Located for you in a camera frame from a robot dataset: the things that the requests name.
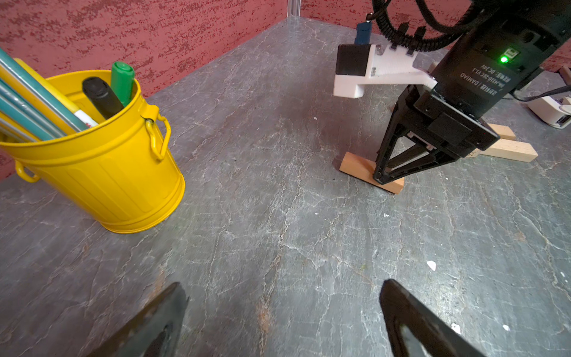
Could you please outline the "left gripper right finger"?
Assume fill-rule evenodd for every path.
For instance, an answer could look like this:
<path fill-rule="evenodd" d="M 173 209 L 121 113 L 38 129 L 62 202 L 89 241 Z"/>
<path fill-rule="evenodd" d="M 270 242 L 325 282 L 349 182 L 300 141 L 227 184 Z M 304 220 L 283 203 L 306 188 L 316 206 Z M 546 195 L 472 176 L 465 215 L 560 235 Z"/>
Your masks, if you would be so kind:
<path fill-rule="evenodd" d="M 482 356 L 394 279 L 383 282 L 379 303 L 394 356 Z"/>

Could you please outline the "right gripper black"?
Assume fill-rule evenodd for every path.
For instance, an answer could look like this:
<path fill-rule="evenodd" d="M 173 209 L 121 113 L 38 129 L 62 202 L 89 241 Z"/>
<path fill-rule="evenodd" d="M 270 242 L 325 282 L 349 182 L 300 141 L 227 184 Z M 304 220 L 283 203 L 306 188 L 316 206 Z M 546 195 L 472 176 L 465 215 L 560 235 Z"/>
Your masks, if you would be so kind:
<path fill-rule="evenodd" d="M 451 26 L 424 1 L 417 4 L 431 28 L 459 39 L 435 68 L 433 89 L 407 86 L 399 96 L 376 158 L 373 179 L 380 184 L 490 147 L 499 136 L 481 117 L 529 83 L 570 38 L 569 1 L 473 1 Z M 392 156 L 401 138 L 413 146 Z"/>

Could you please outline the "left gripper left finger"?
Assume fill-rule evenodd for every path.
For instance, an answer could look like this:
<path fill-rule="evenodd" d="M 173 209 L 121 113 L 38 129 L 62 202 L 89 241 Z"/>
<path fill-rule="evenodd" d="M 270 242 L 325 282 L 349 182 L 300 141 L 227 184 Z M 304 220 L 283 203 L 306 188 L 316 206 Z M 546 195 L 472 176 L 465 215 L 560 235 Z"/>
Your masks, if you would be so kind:
<path fill-rule="evenodd" d="M 90 356 L 174 356 L 188 298 L 179 282 L 170 284 Z"/>

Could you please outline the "wooden block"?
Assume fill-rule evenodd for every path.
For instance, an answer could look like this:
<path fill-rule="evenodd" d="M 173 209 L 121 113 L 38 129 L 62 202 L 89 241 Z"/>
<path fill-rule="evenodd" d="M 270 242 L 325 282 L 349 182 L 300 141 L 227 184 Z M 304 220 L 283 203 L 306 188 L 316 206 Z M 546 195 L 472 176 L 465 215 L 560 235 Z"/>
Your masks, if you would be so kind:
<path fill-rule="evenodd" d="M 404 188 L 404 179 L 400 178 L 388 184 L 379 184 L 373 179 L 376 163 L 350 152 L 346 152 L 341 162 L 340 171 L 373 186 L 398 195 Z"/>
<path fill-rule="evenodd" d="M 502 139 L 515 141 L 516 135 L 511 128 L 504 125 L 489 124 L 490 128 L 493 129 Z"/>
<path fill-rule="evenodd" d="M 468 158 L 475 158 L 479 155 L 509 159 L 518 162 L 532 162 L 538 157 L 538 153 L 531 144 L 503 138 L 495 142 L 487 150 L 473 151 L 468 155 Z"/>

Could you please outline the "small white adapter box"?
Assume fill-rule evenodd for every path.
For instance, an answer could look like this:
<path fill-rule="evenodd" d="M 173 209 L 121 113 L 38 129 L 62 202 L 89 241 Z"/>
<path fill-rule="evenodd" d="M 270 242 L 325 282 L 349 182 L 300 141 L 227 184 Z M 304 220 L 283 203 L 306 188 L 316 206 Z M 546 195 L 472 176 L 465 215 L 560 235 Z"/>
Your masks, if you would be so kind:
<path fill-rule="evenodd" d="M 564 129 L 570 125 L 570 97 L 556 100 L 552 97 L 542 97 L 528 104 L 544 123 L 556 129 Z"/>

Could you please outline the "yellow metal bucket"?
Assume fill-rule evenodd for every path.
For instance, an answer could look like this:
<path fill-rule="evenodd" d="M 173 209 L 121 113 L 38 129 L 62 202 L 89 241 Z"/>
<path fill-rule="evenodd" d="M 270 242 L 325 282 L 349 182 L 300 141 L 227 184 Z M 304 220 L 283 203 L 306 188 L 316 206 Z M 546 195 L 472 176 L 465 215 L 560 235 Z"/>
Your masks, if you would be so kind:
<path fill-rule="evenodd" d="M 64 138 L 36 143 L 2 142 L 18 176 L 43 180 L 118 234 L 145 231 L 164 221 L 181 203 L 186 183 L 169 151 L 171 127 L 135 82 L 131 103 L 105 119 L 84 95 L 82 82 L 109 70 L 76 71 L 50 77 L 98 125 Z"/>

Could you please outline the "black marker pen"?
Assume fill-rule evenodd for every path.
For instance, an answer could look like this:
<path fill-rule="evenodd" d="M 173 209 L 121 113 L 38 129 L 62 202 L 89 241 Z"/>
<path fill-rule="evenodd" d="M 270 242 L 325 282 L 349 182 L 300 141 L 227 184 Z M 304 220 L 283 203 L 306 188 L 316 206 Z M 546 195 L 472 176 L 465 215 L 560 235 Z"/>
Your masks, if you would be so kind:
<path fill-rule="evenodd" d="M 99 77 L 88 77 L 82 82 L 84 95 L 104 119 L 110 119 L 124 109 L 117 95 L 107 82 Z"/>

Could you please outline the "bundle of coloured pencils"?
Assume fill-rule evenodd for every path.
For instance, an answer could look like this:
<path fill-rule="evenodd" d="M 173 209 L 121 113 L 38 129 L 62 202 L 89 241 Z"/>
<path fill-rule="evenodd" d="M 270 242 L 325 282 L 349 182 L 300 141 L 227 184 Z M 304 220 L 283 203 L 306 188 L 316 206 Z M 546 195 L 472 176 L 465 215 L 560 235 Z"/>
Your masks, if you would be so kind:
<path fill-rule="evenodd" d="M 97 125 L 29 65 L 5 51 L 1 51 L 1 113 L 40 141 Z"/>

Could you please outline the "green marker pen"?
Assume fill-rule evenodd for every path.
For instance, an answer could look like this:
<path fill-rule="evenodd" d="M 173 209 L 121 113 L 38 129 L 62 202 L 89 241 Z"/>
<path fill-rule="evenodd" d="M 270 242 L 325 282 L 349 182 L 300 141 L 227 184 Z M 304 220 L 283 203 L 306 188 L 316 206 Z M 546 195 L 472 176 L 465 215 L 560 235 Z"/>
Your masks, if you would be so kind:
<path fill-rule="evenodd" d="M 131 101 L 134 80 L 135 70 L 132 66 L 119 61 L 113 63 L 111 88 L 124 107 Z"/>

